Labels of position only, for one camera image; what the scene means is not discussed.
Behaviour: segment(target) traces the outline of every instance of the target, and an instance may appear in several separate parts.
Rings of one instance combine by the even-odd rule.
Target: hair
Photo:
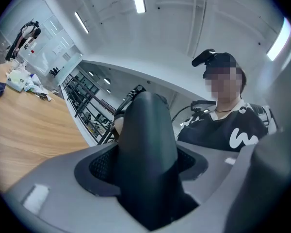
[[[37,28],[34,32],[33,32],[33,36],[35,37],[35,38],[37,38],[38,37],[38,35],[41,33],[41,30],[39,29],[39,28]]]
[[[242,93],[244,90],[244,87],[247,84],[247,76],[246,76],[245,72],[243,71],[243,69],[239,65],[237,65],[237,67],[236,67],[236,73],[242,75],[242,86],[241,86],[241,93]]]

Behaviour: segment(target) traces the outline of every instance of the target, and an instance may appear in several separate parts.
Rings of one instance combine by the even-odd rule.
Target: person wearing black cap
[[[206,65],[203,78],[217,106],[184,122],[178,140],[236,152],[256,144],[268,132],[252,106],[241,98],[247,82],[245,72],[229,53],[206,50],[192,61],[193,66],[201,63]]]
[[[9,62],[11,58],[15,59],[17,56],[19,49],[25,44],[29,37],[32,37],[31,40],[26,44],[25,48],[35,40],[39,34],[41,33],[41,29],[39,29],[39,22],[30,21],[26,23],[19,31],[14,43],[11,45],[5,60]]]

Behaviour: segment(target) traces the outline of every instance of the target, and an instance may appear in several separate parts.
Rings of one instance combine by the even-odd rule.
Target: backpack
[[[39,28],[39,22],[38,21],[35,21],[33,22],[32,20],[30,22],[27,22],[21,29],[20,31],[22,32],[22,30],[28,26],[33,26],[32,30],[30,31],[30,33],[32,33],[35,28]]]
[[[260,106],[257,104],[250,104],[253,111],[259,116],[268,130],[268,134],[273,134],[277,131],[278,125],[275,121],[274,115],[268,105]]]

